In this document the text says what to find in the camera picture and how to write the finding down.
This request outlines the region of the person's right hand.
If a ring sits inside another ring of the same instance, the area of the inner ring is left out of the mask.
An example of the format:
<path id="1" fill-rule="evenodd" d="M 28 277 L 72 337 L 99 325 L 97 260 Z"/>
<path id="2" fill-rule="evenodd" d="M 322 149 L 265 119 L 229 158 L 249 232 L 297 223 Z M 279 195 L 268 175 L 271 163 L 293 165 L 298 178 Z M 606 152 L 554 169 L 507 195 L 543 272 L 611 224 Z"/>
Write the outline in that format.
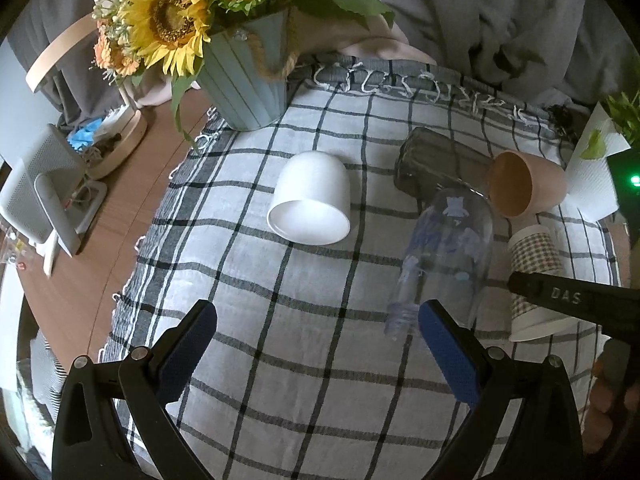
<path id="1" fill-rule="evenodd" d="M 629 361 L 629 346 L 613 338 L 593 362 L 594 384 L 589 393 L 582 449 L 596 455 L 607 445 L 618 450 L 636 426 L 639 409 L 639 383 L 624 389 L 622 381 Z"/>

